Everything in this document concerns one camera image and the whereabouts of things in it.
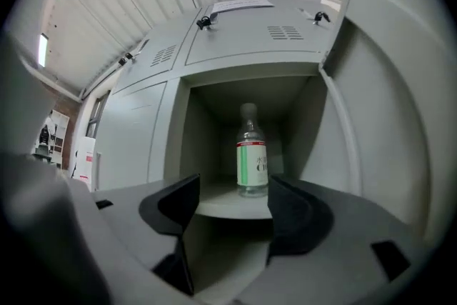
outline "locker door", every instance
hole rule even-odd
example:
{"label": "locker door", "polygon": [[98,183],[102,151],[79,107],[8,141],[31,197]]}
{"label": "locker door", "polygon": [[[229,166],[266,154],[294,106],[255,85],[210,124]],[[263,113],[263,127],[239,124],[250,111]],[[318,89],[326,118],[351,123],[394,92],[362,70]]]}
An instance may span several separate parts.
{"label": "locker door", "polygon": [[[307,14],[320,9],[320,4],[309,3]],[[281,4],[220,13],[212,28],[197,33],[186,65],[255,54],[261,59],[305,61],[324,49],[331,34],[331,25],[313,25],[299,8]]]}
{"label": "locker door", "polygon": [[156,116],[166,83],[108,100],[95,143],[97,189],[145,184]]}
{"label": "locker door", "polygon": [[148,41],[135,62],[130,61],[125,66],[114,93],[137,81],[171,70],[189,29],[195,26],[199,12],[200,9],[195,9],[150,30],[142,45]]}

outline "white cabinet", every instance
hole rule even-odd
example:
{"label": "white cabinet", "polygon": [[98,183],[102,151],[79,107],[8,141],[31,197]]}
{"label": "white cabinet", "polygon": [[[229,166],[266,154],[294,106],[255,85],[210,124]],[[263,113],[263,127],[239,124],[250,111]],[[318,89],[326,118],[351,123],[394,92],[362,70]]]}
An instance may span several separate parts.
{"label": "white cabinet", "polygon": [[97,189],[144,184],[156,117],[166,83],[108,100],[95,143]]}
{"label": "white cabinet", "polygon": [[64,152],[66,128],[69,125],[70,118],[56,110],[52,110],[52,121],[56,125],[55,139],[50,140],[49,153],[51,155],[51,163],[56,164],[59,168],[62,165],[62,154]]}

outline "window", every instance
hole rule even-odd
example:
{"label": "window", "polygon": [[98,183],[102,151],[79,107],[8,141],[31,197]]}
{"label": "window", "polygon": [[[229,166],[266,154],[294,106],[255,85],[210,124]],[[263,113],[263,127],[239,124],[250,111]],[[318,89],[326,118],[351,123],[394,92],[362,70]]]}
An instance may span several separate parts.
{"label": "window", "polygon": [[96,100],[94,108],[92,109],[91,119],[89,119],[89,125],[87,125],[87,137],[93,137],[94,139],[96,138],[101,114],[103,113],[110,92],[111,91],[108,91],[104,96]]}

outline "bottle cap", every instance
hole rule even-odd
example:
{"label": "bottle cap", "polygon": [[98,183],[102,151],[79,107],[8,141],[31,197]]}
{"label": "bottle cap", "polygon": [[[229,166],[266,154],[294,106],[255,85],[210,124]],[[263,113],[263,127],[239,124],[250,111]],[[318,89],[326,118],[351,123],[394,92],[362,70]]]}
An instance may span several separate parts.
{"label": "bottle cap", "polygon": [[245,103],[240,107],[241,117],[248,119],[257,115],[257,106],[254,103]]}

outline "plastic bottle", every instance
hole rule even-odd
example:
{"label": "plastic bottle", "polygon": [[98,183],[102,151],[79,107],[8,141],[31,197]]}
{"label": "plastic bottle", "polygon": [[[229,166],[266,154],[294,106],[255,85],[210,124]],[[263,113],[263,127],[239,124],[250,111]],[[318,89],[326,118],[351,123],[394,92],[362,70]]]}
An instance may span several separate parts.
{"label": "plastic bottle", "polygon": [[265,136],[258,127],[254,103],[242,104],[240,112],[243,123],[236,143],[238,194],[262,197],[268,193]]}

